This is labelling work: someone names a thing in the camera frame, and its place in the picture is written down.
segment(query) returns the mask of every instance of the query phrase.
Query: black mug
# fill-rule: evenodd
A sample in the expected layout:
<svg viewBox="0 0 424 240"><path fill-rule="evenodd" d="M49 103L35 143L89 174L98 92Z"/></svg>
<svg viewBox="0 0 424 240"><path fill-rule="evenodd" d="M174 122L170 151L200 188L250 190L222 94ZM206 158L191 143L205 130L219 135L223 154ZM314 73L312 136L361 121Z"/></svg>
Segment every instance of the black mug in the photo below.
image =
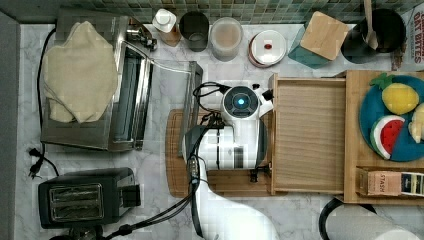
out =
<svg viewBox="0 0 424 240"><path fill-rule="evenodd" d="M406 28L399 14L390 9L372 11L372 27L377 35L377 49L372 49L365 38L368 33L367 20L362 20L351 29L341 47L343 56L352 63L372 61L378 53L393 52L405 42Z"/></svg>
<svg viewBox="0 0 424 240"><path fill-rule="evenodd" d="M180 20L181 35L194 52L203 51L208 45L209 20L201 12L188 12Z"/></svg>

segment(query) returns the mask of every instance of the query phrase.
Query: kitchen counter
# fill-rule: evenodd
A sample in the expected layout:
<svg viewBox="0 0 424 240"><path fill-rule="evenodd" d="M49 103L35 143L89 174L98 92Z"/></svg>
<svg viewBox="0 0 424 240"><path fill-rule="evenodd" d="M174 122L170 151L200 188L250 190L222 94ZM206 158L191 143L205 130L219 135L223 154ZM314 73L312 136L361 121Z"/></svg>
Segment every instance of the kitchen counter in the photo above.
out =
<svg viewBox="0 0 424 240"><path fill-rule="evenodd" d="M224 81L231 84L259 83L267 86L272 73L283 77L328 77L346 69L390 70L388 55L381 55L377 61L368 64L352 64L339 54L337 59L326 67L313 70L289 59L284 59L267 69L254 67L247 60L248 40L254 34L265 29L280 32L288 40L289 49L297 30L302 25L249 25L243 26L244 38L239 55L230 62L216 60L210 49L194 53L185 47L182 40L177 47L169 47L158 40L158 49L151 57L176 61L197 61L203 68L203 82ZM36 76L38 61L45 37L52 25L22 25L19 77L18 107L18 149L16 160L16 200L15 200L15 239L49 239L65 233L67 230L45 230L40 226L38 214L37 187L41 182L54 177L54 171L44 164L39 175L32 180L28 177L29 168L36 158L31 158L26 150L40 147L40 128L38 123ZM157 87L157 91L166 91L167 86ZM125 223L135 223L167 209L179 199L173 198L168 191L165 173L165 128L170 108L166 100L153 98L149 105L150 124L146 126L146 142L142 151L107 153L47 145L46 157L53 161L59 172L108 168L131 167L142 187L142 205L132 209L119 223L104 227L106 233L118 229ZM286 196L266 198L231 198L250 205L266 214L275 224L280 239L302 240L321 239L318 230L318 218L323 207L332 196L311 193L289 193ZM424 235L424 209L420 207L375 206L381 216L394 220L408 230ZM186 208L176 217L161 224L140 229L132 235L116 239L197 239L192 222L190 208Z"/></svg>

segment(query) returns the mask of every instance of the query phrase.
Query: wooden spoon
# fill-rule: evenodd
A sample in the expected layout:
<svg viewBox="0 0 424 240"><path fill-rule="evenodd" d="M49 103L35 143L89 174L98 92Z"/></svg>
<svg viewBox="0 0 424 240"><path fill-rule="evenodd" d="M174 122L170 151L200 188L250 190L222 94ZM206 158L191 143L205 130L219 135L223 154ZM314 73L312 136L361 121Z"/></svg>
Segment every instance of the wooden spoon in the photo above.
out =
<svg viewBox="0 0 424 240"><path fill-rule="evenodd" d="M372 6L371 6L371 0L364 0L364 7L365 7L365 18L367 19L367 26L368 26L368 33L367 37L365 38L365 42L370 46L372 49L377 49L378 42L377 42L377 34L372 29Z"/></svg>

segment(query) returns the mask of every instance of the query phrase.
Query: lemon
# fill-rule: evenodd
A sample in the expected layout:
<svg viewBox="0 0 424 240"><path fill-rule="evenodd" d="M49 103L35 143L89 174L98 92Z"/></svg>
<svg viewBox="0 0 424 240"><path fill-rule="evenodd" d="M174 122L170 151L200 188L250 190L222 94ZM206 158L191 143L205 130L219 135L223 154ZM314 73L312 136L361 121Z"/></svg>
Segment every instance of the lemon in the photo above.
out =
<svg viewBox="0 0 424 240"><path fill-rule="evenodd" d="M402 83L393 83L394 76L382 73L371 80L370 85L378 85L383 90L382 100L390 112L402 115L412 111L420 100L418 93L410 86Z"/></svg>
<svg viewBox="0 0 424 240"><path fill-rule="evenodd" d="M383 90L383 102L390 112L402 115L412 111L419 101L417 92L408 85L392 83Z"/></svg>

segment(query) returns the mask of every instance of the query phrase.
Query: blue plate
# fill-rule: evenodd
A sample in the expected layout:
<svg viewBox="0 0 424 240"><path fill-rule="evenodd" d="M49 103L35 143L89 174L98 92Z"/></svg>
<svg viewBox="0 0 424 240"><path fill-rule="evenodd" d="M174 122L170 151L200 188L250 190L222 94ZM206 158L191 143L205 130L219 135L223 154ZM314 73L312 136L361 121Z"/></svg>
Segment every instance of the blue plate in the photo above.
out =
<svg viewBox="0 0 424 240"><path fill-rule="evenodd" d="M393 78L393 82L411 86L420 96L419 103L421 104L424 100L424 81L411 76L396 76ZM384 106L381 95L382 90L378 86L372 86L365 96L359 111L359 127L361 128L362 136L371 149L373 148L370 141L370 133L375 121L386 115L394 115ZM401 115L405 119L405 123L393 147L393 153L390 157L392 161L408 162L424 156L424 142L415 143L408 131L408 124L411 122L413 114L414 110Z"/></svg>

